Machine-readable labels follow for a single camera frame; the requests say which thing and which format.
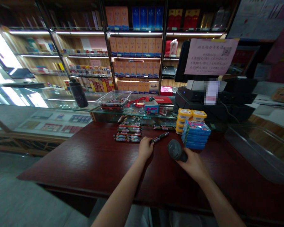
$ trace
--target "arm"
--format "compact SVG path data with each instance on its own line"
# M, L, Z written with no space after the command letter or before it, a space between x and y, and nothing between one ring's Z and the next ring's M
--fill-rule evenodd
M110 195L92 227L125 225L145 163L153 151L154 143L150 144L151 140L147 137L141 140L137 160Z
M187 162L177 161L177 163L200 185L210 203L219 226L246 227L218 186L211 179L200 156L188 148L184 148L184 151L188 155Z

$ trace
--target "glass display case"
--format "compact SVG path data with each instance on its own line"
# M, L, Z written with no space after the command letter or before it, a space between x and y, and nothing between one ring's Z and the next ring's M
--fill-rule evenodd
M160 104L164 113L145 115L135 104L123 112L104 111L96 103L105 92L86 92L89 105L79 108L70 91L0 86L0 149L45 155L92 121L117 123L122 115L143 125L176 126L172 103ZM129 101L145 97L131 94Z

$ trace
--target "barcode scanner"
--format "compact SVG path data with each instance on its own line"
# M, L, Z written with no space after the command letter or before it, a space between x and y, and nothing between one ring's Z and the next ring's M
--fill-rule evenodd
M172 159L187 162L188 156L177 140L172 139L167 145L167 150Z

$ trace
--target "clear plastic tray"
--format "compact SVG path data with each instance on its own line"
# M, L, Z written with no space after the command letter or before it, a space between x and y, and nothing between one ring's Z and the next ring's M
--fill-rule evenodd
M263 177L284 184L283 139L253 125L229 125L224 137Z
M110 91L103 97L96 101L102 110L113 111L113 112L123 112L125 105L129 102L129 96L131 91Z

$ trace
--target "qr code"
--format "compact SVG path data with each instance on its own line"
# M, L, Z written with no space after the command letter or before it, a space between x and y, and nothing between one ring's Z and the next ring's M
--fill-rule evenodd
M229 56L230 52L231 52L231 47L224 47L222 56Z

